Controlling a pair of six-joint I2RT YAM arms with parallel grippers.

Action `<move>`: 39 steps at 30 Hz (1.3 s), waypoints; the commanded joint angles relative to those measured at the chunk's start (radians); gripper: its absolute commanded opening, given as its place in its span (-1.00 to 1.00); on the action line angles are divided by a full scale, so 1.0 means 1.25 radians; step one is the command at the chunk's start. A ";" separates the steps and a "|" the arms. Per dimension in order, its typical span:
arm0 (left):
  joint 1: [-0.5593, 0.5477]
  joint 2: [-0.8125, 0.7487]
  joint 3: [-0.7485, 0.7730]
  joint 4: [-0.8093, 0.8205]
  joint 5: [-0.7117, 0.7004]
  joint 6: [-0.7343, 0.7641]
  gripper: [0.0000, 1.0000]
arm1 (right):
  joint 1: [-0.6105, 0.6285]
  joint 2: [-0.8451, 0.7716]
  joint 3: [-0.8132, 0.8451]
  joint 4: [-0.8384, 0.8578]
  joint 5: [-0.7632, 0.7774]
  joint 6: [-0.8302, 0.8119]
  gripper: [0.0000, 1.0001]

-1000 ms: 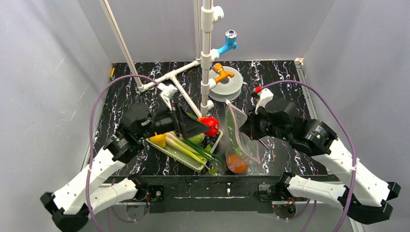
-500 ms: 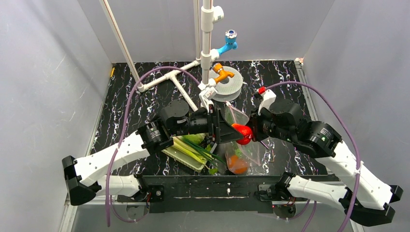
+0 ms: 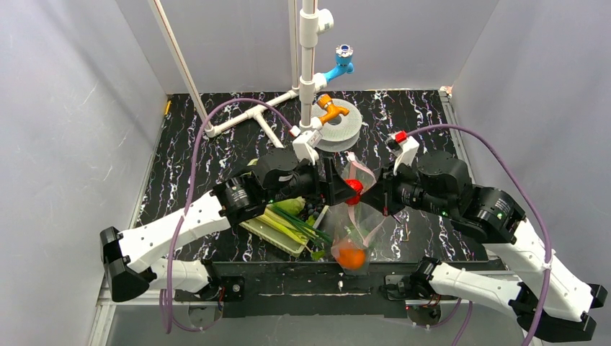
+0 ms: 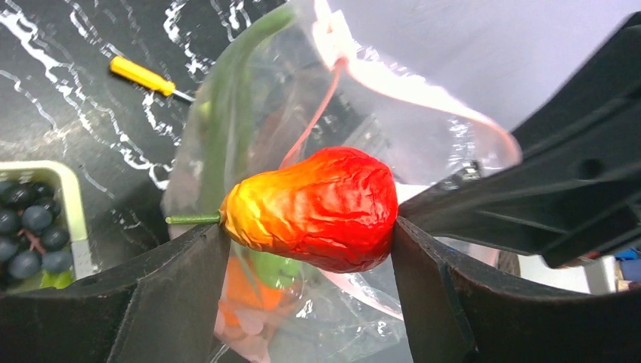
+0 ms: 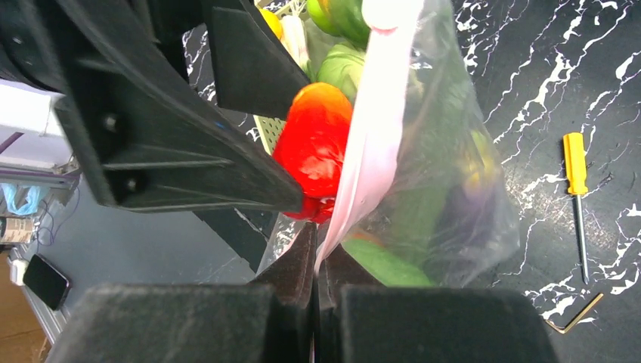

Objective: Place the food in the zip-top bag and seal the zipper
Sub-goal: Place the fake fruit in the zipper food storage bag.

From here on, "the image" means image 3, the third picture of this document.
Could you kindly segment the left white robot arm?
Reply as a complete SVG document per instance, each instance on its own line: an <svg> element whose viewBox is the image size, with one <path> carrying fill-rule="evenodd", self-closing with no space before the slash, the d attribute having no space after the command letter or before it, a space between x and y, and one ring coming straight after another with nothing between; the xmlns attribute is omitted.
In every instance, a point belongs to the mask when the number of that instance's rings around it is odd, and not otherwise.
<svg viewBox="0 0 611 346"><path fill-rule="evenodd" d="M173 259L175 248L261 216L272 203L305 198L337 205L356 194L332 158L313 164L299 160L290 149L275 148L189 200L183 209L138 228L120 231L110 226L100 231L100 257L111 299L130 301L163 288L169 280L176 289L196 294L218 287L220 279L211 267Z"/></svg>

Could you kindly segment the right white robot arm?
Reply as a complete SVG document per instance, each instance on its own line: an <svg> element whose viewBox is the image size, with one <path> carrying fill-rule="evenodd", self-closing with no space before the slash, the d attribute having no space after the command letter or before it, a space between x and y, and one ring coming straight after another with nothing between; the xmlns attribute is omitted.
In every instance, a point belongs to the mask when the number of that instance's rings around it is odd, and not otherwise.
<svg viewBox="0 0 611 346"><path fill-rule="evenodd" d="M506 192L473 184L464 161L432 151L414 164L389 166L361 200L386 216L411 208L445 217L517 275L497 280L424 257L392 298L453 296L514 316L546 342L592 338L597 324L589 310L605 304L607 290L581 281L557 258L546 264L544 243L524 210Z"/></svg>

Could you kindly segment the clear zip top bag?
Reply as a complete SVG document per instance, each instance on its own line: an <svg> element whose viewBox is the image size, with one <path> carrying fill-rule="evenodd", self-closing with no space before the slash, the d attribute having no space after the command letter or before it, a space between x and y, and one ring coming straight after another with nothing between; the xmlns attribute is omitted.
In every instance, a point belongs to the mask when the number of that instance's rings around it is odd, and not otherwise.
<svg viewBox="0 0 611 346"><path fill-rule="evenodd" d="M361 181L364 186L362 195L377 182L373 171L350 151L347 153L347 163L341 176L345 180L358 179ZM339 249L342 248L364 249L366 252L366 263L358 270L344 269L339 265L346 274L365 275L367 273L370 253L375 249L376 237L383 227L384 220L383 214L362 202L361 199L356 205L347 205L344 202L330 207L329 230L333 232L331 256L336 261Z"/></svg>

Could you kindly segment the orange toy fruit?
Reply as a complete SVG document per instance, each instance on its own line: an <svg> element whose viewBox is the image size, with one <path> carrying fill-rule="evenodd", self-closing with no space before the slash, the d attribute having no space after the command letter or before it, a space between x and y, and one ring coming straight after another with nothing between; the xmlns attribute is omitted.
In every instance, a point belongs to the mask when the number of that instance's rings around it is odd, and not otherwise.
<svg viewBox="0 0 611 346"><path fill-rule="evenodd" d="M342 248L336 261L348 270L358 270L366 263L366 252L364 249Z"/></svg>

